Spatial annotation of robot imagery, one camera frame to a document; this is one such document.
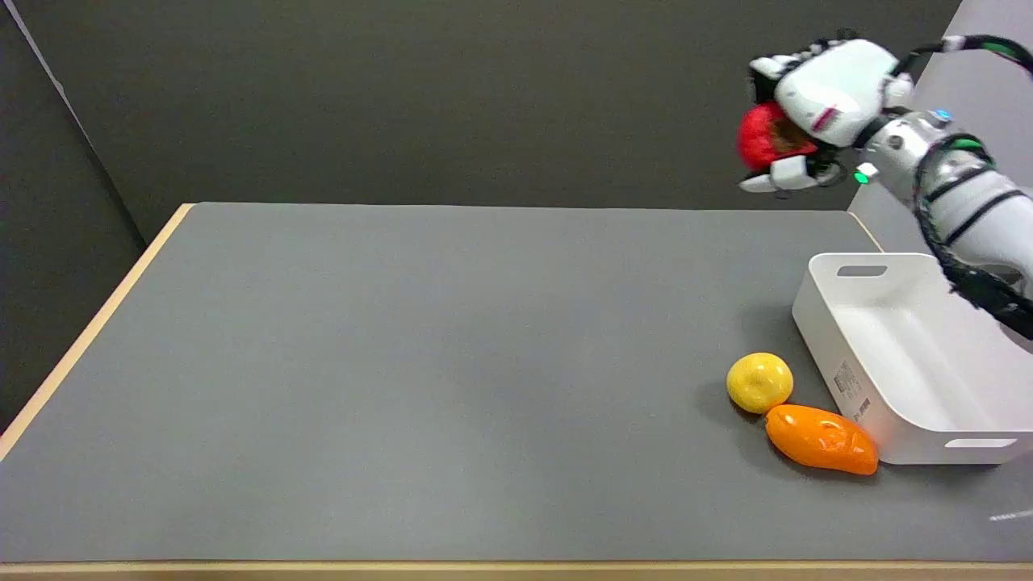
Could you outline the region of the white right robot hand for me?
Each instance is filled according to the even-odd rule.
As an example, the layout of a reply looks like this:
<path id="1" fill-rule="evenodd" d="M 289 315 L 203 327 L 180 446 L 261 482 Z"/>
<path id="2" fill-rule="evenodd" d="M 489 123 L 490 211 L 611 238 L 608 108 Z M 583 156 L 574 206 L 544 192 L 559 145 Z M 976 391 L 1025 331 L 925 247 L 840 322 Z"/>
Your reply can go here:
<path id="1" fill-rule="evenodd" d="M 739 125 L 739 155 L 750 194 L 827 187 L 842 179 L 845 148 L 886 109 L 903 108 L 914 77 L 899 59 L 864 38 L 819 38 L 793 54 L 757 56 L 748 64 L 754 106 Z"/>

